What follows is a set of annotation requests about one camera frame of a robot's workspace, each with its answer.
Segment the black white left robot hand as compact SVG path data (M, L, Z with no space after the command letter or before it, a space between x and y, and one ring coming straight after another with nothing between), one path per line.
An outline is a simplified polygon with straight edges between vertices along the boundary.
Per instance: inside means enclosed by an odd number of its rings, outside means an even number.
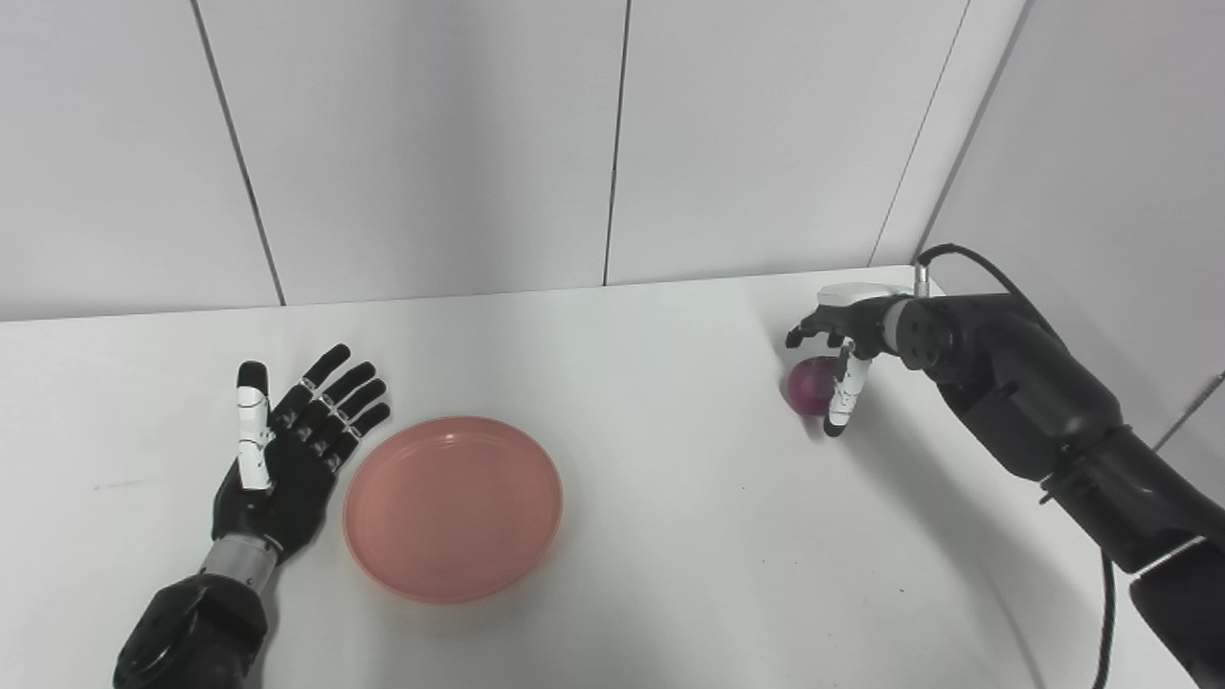
M310 546L364 436L390 419L371 362L347 367L348 345L326 349L274 405L240 416L239 454L217 489L212 541L241 536L283 564Z

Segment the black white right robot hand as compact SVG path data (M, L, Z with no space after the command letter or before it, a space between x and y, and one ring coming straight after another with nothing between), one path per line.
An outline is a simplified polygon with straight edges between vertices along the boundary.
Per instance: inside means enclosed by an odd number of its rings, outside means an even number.
M827 286L818 293L817 308L786 333L786 349L796 349L822 333L831 348L838 348L833 395L823 421L827 436L842 436L845 432L876 357L897 353L897 318L892 311L911 298L910 291L900 286L869 282Z

